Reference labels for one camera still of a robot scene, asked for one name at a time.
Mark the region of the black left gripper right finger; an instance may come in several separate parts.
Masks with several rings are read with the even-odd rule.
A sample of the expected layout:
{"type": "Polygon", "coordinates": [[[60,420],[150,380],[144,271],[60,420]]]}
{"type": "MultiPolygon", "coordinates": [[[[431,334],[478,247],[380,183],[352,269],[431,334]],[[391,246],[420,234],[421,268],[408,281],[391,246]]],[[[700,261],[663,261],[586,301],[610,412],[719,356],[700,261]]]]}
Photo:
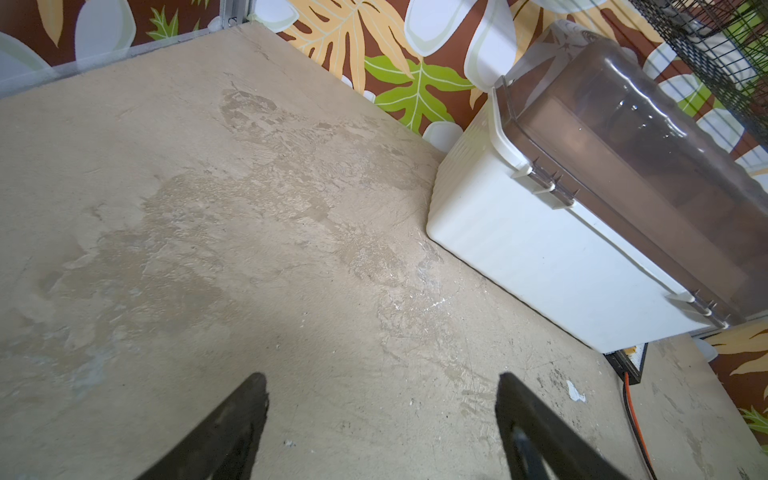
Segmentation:
{"type": "Polygon", "coordinates": [[[623,479],[518,377],[499,377],[496,422],[513,479],[623,479]]]}

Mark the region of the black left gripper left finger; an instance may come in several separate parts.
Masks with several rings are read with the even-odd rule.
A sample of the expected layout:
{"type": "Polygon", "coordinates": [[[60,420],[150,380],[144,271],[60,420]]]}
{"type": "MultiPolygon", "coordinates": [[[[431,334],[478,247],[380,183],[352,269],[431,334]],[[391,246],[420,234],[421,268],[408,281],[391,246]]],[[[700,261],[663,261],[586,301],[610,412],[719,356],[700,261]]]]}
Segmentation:
{"type": "Polygon", "coordinates": [[[267,379],[248,376],[141,479],[249,479],[269,409],[267,379]]]}

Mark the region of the black battery pack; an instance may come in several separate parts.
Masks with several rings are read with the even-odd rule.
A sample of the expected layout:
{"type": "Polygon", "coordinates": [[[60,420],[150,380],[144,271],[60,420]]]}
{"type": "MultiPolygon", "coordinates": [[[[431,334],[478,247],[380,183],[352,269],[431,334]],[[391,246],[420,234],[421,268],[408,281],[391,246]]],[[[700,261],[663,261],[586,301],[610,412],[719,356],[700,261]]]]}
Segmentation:
{"type": "Polygon", "coordinates": [[[604,357],[621,381],[628,379],[629,385],[636,385],[642,380],[647,348],[648,344],[644,343],[605,354],[604,357]]]}

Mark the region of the white box with brown lid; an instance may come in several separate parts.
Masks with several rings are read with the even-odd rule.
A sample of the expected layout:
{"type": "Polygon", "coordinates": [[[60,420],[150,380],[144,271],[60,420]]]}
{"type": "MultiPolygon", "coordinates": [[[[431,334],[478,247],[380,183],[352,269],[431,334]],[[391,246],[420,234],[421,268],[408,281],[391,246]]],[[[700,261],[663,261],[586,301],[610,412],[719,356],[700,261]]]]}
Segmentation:
{"type": "Polygon", "coordinates": [[[566,20],[440,164],[426,231],[601,353],[767,312],[764,188],[615,41],[566,20]]]}

